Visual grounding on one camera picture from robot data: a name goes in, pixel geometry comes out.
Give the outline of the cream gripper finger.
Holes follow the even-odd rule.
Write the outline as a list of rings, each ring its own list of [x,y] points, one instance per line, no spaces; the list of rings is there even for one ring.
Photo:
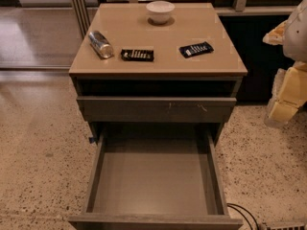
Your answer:
[[[270,99],[264,123],[268,127],[283,127],[296,115],[298,109],[286,103],[278,103]]]

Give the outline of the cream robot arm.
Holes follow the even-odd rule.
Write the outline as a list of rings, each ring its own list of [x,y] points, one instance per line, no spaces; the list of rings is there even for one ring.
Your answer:
[[[284,56],[295,62],[288,70],[277,70],[267,105],[265,124],[282,127],[307,103],[307,0],[302,0],[287,20],[265,34],[263,41],[281,45]]]

